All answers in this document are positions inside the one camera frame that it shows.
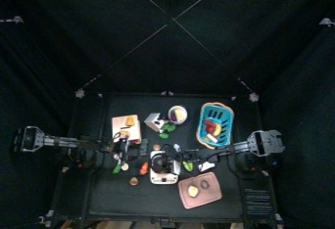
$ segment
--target red object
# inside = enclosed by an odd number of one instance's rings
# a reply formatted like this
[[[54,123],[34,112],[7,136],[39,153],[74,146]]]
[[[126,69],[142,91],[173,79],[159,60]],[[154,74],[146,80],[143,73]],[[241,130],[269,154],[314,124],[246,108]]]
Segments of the red object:
[[[206,131],[207,133],[213,134],[215,132],[215,126],[207,125]]]
[[[209,121],[209,120],[205,120],[205,123],[209,125],[209,126],[214,126],[215,127],[215,123]]]
[[[150,171],[150,163],[144,162],[140,169],[140,174],[144,176]]]

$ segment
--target tomato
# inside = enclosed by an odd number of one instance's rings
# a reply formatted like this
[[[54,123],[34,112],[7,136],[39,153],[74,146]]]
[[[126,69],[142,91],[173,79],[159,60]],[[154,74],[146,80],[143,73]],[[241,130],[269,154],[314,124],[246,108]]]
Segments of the tomato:
[[[213,134],[215,132],[215,126],[207,125],[206,126],[206,131],[207,131],[207,133]]]

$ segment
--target green object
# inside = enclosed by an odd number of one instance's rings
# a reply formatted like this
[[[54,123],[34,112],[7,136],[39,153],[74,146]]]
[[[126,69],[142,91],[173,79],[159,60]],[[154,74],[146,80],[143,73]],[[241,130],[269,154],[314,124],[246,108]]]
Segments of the green object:
[[[169,127],[170,127],[170,124],[166,123],[166,124],[163,125],[163,127],[162,127],[162,130],[163,130],[163,131],[169,130]]]
[[[112,174],[116,174],[120,172],[120,164],[116,165],[116,167],[112,170]]]
[[[167,139],[167,138],[169,138],[169,134],[167,134],[167,133],[161,133],[161,137],[162,137],[163,139]]]
[[[167,127],[167,131],[173,132],[175,129],[177,129],[175,125],[170,124],[169,127]]]
[[[193,171],[194,170],[194,163],[185,161],[183,167],[186,168],[187,171]]]

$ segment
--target bowl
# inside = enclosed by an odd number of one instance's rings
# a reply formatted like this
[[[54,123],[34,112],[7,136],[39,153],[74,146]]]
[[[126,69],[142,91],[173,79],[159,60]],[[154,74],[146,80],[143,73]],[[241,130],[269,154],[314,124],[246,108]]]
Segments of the bowl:
[[[181,125],[187,119],[187,110],[183,106],[174,106],[169,110],[169,120],[173,124]]]

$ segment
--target plastic basket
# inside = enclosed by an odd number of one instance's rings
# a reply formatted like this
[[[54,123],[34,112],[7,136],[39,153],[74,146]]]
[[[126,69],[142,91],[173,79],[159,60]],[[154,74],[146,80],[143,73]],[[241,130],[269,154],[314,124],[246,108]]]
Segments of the plastic basket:
[[[201,119],[197,131],[198,141],[209,148],[227,146],[231,143],[233,126],[234,126],[235,112],[222,103],[207,103],[202,107]],[[221,134],[215,137],[214,142],[209,139],[209,132],[206,131],[206,120],[222,126]]]

